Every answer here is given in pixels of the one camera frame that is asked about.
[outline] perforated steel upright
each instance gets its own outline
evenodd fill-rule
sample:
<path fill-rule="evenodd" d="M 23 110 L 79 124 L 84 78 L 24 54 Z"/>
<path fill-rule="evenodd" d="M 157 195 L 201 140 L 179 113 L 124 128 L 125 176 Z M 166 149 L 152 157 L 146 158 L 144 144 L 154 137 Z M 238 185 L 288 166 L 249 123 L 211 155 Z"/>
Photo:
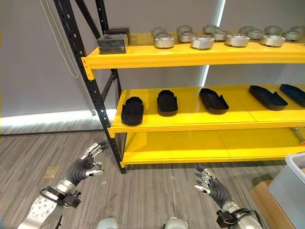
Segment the perforated steel upright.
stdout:
<path fill-rule="evenodd" d="M 86 4 L 83 0 L 75 0 L 78 7 L 80 8 L 85 20 L 87 21 L 90 29 L 92 30 L 92 33 L 94 34 L 95 38 L 98 39 L 101 35 L 96 27 L 96 25 L 93 22 L 93 19 L 86 7 Z M 98 11 L 98 15 L 100 18 L 100 23 L 102 27 L 102 32 L 105 33 L 106 30 L 109 29 L 108 21 L 107 21 L 107 15 L 105 11 L 105 5 L 103 0 L 96 0 L 96 7 Z M 106 99 L 107 93 L 110 89 L 110 86 L 112 82 L 115 82 L 116 84 L 116 104 L 119 101 L 119 98 L 121 96 L 121 84 L 119 79 L 119 74 L 117 69 L 111 69 L 111 75 L 102 91 L 100 93 L 99 87 L 95 81 L 89 80 L 86 74 L 86 71 L 84 69 L 84 66 L 81 62 L 81 57 L 87 56 L 86 50 L 84 48 L 83 42 L 81 40 L 81 35 L 74 17 L 73 9 L 71 6 L 71 3 L 69 0 L 54 0 L 58 15 L 61 19 L 62 26 L 64 28 L 64 31 L 66 33 L 67 39 L 69 41 L 70 47 L 73 51 L 74 58 L 76 60 L 76 63 L 80 69 L 82 78 L 84 80 L 84 83 L 87 87 L 88 93 L 90 95 L 90 98 L 93 102 L 93 105 L 96 109 L 96 112 L 99 116 L 100 122 L 103 126 L 104 132 L 106 134 L 106 137 L 109 141 L 109 144 L 111 146 L 113 155 L 115 157 L 115 160 L 118 164 L 118 167 L 121 170 L 121 173 L 126 173 L 126 169 L 121 166 L 120 162 L 123 158 L 122 148 L 121 148 L 121 138 L 118 139 L 118 141 L 115 140 L 115 138 L 111 138 L 108 132 L 108 127 L 111 126 L 109 118 L 106 113 L 106 107 L 104 104 L 104 101 Z"/>

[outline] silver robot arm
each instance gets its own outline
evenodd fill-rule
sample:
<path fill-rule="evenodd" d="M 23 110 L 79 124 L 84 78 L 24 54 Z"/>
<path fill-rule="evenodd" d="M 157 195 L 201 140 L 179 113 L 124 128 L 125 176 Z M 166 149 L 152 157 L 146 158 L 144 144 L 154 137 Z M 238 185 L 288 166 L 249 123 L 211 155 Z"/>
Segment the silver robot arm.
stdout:
<path fill-rule="evenodd" d="M 76 208 L 80 204 L 80 191 L 70 192 L 87 177 L 104 174 L 102 162 L 95 162 L 109 146 L 106 142 L 94 143 L 72 163 L 64 179 L 56 186 L 48 186 L 40 191 L 40 196 L 34 201 L 26 219 L 18 229 L 57 229 L 60 226 L 62 210 Z"/>
<path fill-rule="evenodd" d="M 205 168 L 198 167 L 195 175 L 199 178 L 194 188 L 206 195 L 209 195 L 222 209 L 217 212 L 217 223 L 221 228 L 230 229 L 262 229 L 262 223 L 256 211 L 240 208 L 231 197 L 227 187 L 215 176 L 215 174 Z M 258 221 L 251 214 L 255 213 Z"/>

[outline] yellow shelf board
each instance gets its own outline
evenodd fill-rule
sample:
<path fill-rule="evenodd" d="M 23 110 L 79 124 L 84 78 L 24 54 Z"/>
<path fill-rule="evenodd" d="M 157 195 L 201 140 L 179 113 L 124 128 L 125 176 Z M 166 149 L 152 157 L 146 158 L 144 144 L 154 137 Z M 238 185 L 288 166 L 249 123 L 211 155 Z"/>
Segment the yellow shelf board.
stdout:
<path fill-rule="evenodd" d="M 158 114 L 157 97 L 159 89 L 123 90 L 117 113 L 109 132 L 111 137 L 116 133 L 152 132 L 152 131 L 191 131 L 245 128 L 271 128 L 305 126 L 305 108 L 301 107 L 280 92 L 279 85 L 263 85 L 271 92 L 278 93 L 288 102 L 283 111 L 271 111 L 260 104 L 249 92 L 248 85 L 213 86 L 219 95 L 224 95 L 230 109 L 222 115 L 214 115 L 207 111 L 202 103 L 199 87 L 168 88 L 178 101 L 178 113 L 172 117 Z M 305 85 L 298 85 L 305 90 Z M 144 104 L 143 121 L 137 126 L 127 126 L 121 121 L 122 105 L 132 96 L 142 99 Z"/>
<path fill-rule="evenodd" d="M 215 42 L 210 50 L 196 50 L 190 43 L 177 43 L 170 49 L 156 49 L 150 33 L 131 34 L 131 44 L 126 54 L 100 55 L 96 48 L 82 62 L 88 78 L 94 79 L 92 69 L 148 68 L 169 66 L 194 66 L 205 64 L 240 63 L 305 63 L 305 38 L 301 42 L 285 42 L 273 48 L 250 41 L 247 47 L 230 47 Z"/>
<path fill-rule="evenodd" d="M 304 150 L 288 128 L 139 132 L 127 134 L 121 165 L 278 160 Z"/>

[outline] gray wall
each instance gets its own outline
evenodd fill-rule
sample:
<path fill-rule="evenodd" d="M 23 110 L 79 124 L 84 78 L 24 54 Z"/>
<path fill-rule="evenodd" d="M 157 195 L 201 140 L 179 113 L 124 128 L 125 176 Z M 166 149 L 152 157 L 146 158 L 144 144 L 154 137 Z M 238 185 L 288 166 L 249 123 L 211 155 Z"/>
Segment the gray wall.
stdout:
<path fill-rule="evenodd" d="M 95 38 L 71 2 L 90 53 L 96 47 Z M 63 31 L 53 1 L 50 4 Z M 99 25 L 95 1 L 86 4 Z M 154 26 L 175 30 L 180 24 L 201 30 L 215 21 L 218 4 L 217 0 L 105 1 L 110 26 L 129 26 L 132 32 Z M 39 1 L 2 0 L 0 10 L 1 116 L 91 109 L 82 79 L 73 78 L 67 70 Z M 304 15 L 303 0 L 227 0 L 221 27 L 234 30 L 245 25 L 263 28 L 278 24 L 289 29 L 304 24 Z M 199 86 L 202 79 L 201 66 L 120 69 L 119 73 L 123 88 Z M 109 70 L 97 71 L 101 88 L 109 74 Z M 247 83 L 305 83 L 305 65 L 211 65 L 206 81 L 206 85 Z M 113 90 L 106 106 L 114 108 Z"/>

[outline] wood grain flooring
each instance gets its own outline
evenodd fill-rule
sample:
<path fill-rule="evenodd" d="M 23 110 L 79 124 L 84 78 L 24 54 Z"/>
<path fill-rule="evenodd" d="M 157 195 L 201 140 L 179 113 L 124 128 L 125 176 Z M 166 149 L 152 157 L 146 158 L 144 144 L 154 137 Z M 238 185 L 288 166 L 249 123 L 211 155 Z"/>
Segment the wood grain flooring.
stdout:
<path fill-rule="evenodd" d="M 105 138 L 103 132 L 2 137 L 0 143 L 0 204 L 2 228 L 16 228 L 39 195 L 55 185 L 82 150 Z M 64 212 L 61 229 L 94 229 L 99 220 L 116 217 L 121 229 L 160 229 L 169 217 L 188 221 L 191 229 L 218 229 L 217 205 L 193 190 L 196 164 L 130 166 L 121 175 L 112 152 L 103 156 L 105 174 L 77 187 L 77 209 Z M 206 163 L 228 186 L 241 207 L 257 209 L 248 190 L 274 178 L 284 161 Z M 46 167 L 60 166 L 55 178 L 41 178 Z M 269 226 L 264 220 L 266 229 Z"/>

